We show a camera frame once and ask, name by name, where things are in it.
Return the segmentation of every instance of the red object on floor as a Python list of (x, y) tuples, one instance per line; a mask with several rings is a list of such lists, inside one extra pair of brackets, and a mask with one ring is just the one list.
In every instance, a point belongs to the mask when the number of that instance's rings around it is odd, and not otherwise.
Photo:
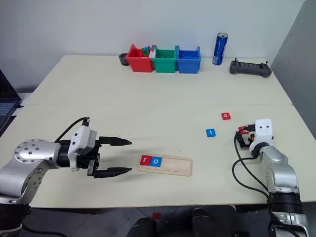
[(231, 119), (231, 116), (229, 113), (222, 113), (222, 119), (223, 120), (228, 120), (228, 119)]
[(140, 164), (141, 165), (150, 165), (151, 160), (152, 160), (151, 156), (143, 155), (142, 158), (140, 159)]
[(144, 55), (141, 48), (136, 48), (135, 45), (129, 49), (126, 59), (131, 66), (133, 72), (151, 73), (154, 69), (153, 62), (149, 55)]
[[(242, 130), (244, 127), (245, 127), (245, 126), (238, 127), (238, 130), (240, 131), (240, 130)], [(246, 131), (246, 130), (243, 130), (243, 131), (241, 131), (240, 133), (241, 133), (241, 134), (248, 134), (249, 132)]]
[(152, 218), (154, 220), (159, 220), (161, 217), (161, 213), (160, 212), (153, 212)]

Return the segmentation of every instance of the laptop keyboard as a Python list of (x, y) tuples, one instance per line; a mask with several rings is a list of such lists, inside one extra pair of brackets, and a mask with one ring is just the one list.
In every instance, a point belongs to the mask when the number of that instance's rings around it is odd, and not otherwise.
[(15, 102), (13, 103), (0, 103), (0, 116), (6, 116), (12, 109), (12, 107), (15, 105)]

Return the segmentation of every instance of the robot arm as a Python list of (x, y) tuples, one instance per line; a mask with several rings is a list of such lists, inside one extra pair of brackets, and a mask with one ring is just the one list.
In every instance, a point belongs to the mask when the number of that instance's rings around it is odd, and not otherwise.
[(272, 146), (271, 120), (257, 120), (248, 129), (255, 132), (249, 140), (249, 150), (261, 163), (269, 192), (269, 211), (275, 226), (270, 228), (270, 235), (291, 237), (294, 235), (289, 231), (293, 231), (298, 236), (309, 237), (296, 173), (288, 164), (288, 158)]
[(80, 120), (83, 120), (82, 126), (71, 141), (60, 141), (59, 138), (55, 142), (27, 140), (16, 147), (10, 162), (0, 169), (0, 236), (3, 233), (7, 234), (5, 236), (17, 236), (22, 228), (21, 222), (30, 209), (29, 203), (49, 169), (70, 167), (72, 171), (77, 171), (83, 168), (87, 169), (88, 176), (94, 178), (114, 177), (131, 170), (124, 167), (98, 170), (98, 152), (103, 144), (124, 146), (132, 143), (116, 137), (99, 137), (96, 140), (96, 131), (88, 127), (89, 118)]

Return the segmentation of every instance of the floor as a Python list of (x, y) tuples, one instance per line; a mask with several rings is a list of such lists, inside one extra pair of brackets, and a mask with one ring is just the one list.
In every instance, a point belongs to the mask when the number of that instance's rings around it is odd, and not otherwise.
[[(233, 232), (249, 232), (251, 237), (267, 237), (269, 216), (265, 209), (238, 213), (229, 205), (214, 206), (171, 206), (140, 208), (109, 208), (97, 210), (33, 209), (25, 224), (35, 230), (54, 231), (68, 237), (125, 237), (134, 223), (153, 213), (161, 213), (157, 220), (162, 237), (191, 237), (191, 211), (204, 209), (218, 227), (221, 237), (232, 237)], [(310, 237), (316, 237), (316, 202), (304, 203), (308, 217)], [(24, 230), (20, 237), (53, 237), (35, 235)]]

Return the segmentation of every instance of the green bin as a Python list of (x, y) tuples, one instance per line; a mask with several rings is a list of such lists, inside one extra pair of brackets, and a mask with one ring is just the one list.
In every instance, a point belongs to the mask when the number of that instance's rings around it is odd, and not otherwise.
[(158, 49), (154, 46), (154, 52), (150, 57), (154, 63), (156, 72), (158, 73), (174, 73), (176, 71), (177, 51)]

